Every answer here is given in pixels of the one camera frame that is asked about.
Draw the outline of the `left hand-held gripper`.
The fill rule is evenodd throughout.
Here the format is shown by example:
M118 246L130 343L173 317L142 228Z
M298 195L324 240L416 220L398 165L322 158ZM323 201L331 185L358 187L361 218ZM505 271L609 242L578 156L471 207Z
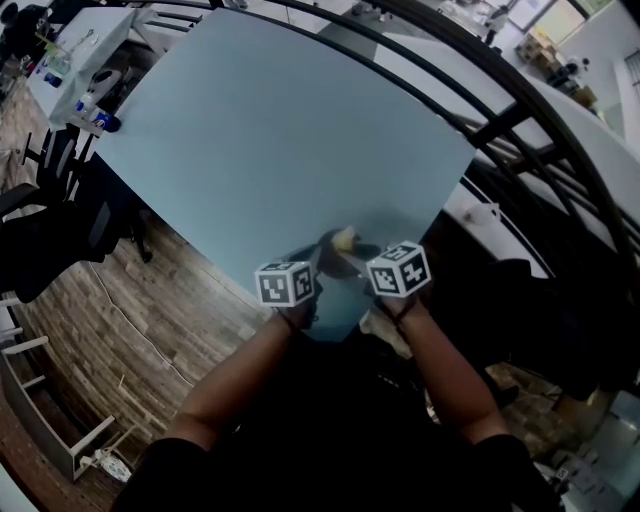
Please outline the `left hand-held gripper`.
M257 298L263 306L298 306L317 298L323 287L318 268L319 242L293 250L254 272Z

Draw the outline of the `blue patterned round plate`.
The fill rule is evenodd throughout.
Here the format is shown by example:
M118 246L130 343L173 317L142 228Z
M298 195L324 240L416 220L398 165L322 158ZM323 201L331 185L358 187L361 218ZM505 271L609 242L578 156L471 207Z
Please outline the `blue patterned round plate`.
M122 483L128 482L131 477L131 470L112 451L97 450L95 455L96 464L108 475Z

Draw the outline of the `white cloth covered table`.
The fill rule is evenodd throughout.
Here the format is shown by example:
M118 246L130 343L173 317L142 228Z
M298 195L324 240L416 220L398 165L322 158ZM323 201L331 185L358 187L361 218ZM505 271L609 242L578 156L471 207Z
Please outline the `white cloth covered table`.
M76 103L93 76L131 32L156 55L166 53L159 35L146 27L156 19L151 8L93 7L82 9L65 26L55 47L42 57L27 80L51 130L63 129L72 121Z

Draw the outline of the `white frame furniture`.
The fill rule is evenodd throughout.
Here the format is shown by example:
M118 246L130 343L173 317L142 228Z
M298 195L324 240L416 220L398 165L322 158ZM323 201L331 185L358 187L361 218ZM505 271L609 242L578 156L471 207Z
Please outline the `white frame furniture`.
M4 397L46 459L69 481L76 482L90 468L102 470L96 464L97 450L112 451L117 456L116 449L135 428L130 427L115 436L105 446L97 446L95 442L98 438L116 423L115 417L110 415L78 441L72 444L64 441L33 399L34 390L47 382L47 376L38 373L26 378L20 376L18 371L18 358L29 356L34 350L47 346L49 337L42 335L22 341L22 327L15 323L9 326L2 323L2 315L11 317L12 309L20 304L16 298L0 298L0 381Z

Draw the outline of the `white plastic bag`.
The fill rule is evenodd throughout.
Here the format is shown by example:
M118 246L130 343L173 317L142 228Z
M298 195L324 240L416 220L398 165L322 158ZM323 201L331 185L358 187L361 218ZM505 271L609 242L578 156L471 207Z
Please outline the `white plastic bag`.
M498 203L479 203L470 206L462 215L465 225L488 227L499 224L502 214Z

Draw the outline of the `person's right forearm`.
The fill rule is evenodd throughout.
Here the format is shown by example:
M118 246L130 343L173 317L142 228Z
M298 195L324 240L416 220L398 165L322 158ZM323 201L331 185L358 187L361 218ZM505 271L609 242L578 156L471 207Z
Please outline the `person's right forearm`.
M421 301L387 298L384 304L404 334L440 422L473 444L506 435L489 387Z

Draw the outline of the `black mesh office chair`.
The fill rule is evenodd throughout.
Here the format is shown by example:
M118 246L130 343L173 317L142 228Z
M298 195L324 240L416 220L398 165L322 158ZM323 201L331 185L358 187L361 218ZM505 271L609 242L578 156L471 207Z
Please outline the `black mesh office chair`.
M36 240L39 212L10 219L0 227L0 294L12 292L22 303L35 300L61 273L82 262L55 260L45 254Z

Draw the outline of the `blue label soda bottle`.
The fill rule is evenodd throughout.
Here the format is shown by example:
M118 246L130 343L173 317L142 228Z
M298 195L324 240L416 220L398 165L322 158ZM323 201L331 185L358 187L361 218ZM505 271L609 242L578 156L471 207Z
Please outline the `blue label soda bottle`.
M115 133L121 127L119 118L109 114L94 103L78 101L75 106L75 114L82 121L108 133Z

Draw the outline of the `light blue white-legged table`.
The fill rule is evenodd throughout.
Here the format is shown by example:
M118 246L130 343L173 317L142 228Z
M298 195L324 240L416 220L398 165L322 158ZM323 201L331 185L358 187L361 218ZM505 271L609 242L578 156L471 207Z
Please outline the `light blue white-legged table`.
M118 118L97 155L248 291L260 265L334 229L419 241L475 154L371 68L228 9L175 43Z

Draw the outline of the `person's black clothing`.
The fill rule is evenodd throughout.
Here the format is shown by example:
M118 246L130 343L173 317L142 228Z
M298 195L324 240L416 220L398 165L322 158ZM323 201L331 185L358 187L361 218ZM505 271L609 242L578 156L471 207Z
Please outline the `person's black clothing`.
M349 343L295 344L210 449L151 444L113 512L560 512L517 438L434 423L405 371Z

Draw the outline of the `black metal railing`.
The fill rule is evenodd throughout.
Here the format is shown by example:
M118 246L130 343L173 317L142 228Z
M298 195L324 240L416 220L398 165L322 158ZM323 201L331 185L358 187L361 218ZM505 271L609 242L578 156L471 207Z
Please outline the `black metal railing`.
M606 189L591 159L577 138L542 95L518 72L502 63L498 54L486 48L454 22L433 12L416 0L373 0L388 13L411 23L453 49L479 67L513 99L496 113L444 70L391 39L350 21L341 15L299 0L266 0L316 18L337 24L372 40L428 73L451 92L475 108L486 119L471 130L460 115L420 92L406 80L370 62L371 69L390 79L432 112L461 133L488 163L475 161L471 167L487 183L498 175L508 180L514 194L507 203L521 221L524 234L540 250L549 269L561 276L577 277L587 270L585 257L577 246L587 240L590 231L566 191L558 184L550 166L566 161L567 171L582 182L596 210L596 216L611 235L614 256L602 269L603 274L620 286L626 296L640 304L640 269L633 254L630 237L619 208Z

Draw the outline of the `person's left forearm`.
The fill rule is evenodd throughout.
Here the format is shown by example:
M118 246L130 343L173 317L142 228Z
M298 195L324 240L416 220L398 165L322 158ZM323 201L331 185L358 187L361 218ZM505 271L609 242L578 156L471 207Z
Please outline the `person's left forearm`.
M314 316L315 305L310 301L274 312L248 341L191 389L164 436L210 450L257 396L294 336Z

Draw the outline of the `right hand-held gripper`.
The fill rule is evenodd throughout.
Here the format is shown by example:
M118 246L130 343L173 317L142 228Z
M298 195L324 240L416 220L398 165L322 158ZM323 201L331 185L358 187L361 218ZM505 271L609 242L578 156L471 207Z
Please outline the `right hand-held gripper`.
M431 281L424 248L404 241L370 260L361 253L345 252L344 260L359 278L370 279L380 297L409 297Z

